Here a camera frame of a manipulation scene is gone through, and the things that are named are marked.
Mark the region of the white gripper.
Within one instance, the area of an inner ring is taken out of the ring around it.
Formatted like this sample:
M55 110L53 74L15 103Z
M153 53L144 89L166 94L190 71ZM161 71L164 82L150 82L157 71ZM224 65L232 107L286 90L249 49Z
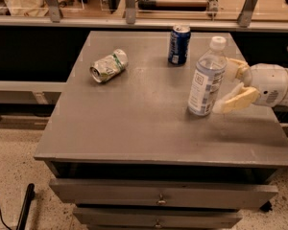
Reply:
M212 111L217 114L247 108L250 104L273 107L280 104L288 91L288 71L276 64L250 65L245 60L227 58L225 77L229 81L243 79L224 97L217 100Z

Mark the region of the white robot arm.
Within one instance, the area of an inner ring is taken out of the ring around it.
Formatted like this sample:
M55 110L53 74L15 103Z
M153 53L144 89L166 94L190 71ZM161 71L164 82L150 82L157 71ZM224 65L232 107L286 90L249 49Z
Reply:
M214 113L225 114L251 104L288 108L288 68L267 63L250 66L244 60L229 57L227 61L225 79L239 83L216 101Z

